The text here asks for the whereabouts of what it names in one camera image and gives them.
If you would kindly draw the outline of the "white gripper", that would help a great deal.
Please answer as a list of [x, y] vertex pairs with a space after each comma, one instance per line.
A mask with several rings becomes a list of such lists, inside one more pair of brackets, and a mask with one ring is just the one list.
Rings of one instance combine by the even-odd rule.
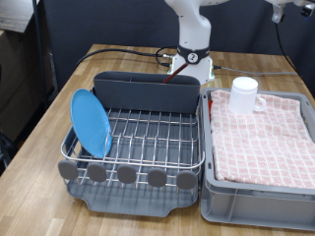
[[293, 3], [295, 6], [303, 7], [301, 15], [310, 17], [315, 10], [315, 0], [265, 0], [273, 4], [272, 21], [278, 24], [282, 21], [284, 15], [284, 4]]

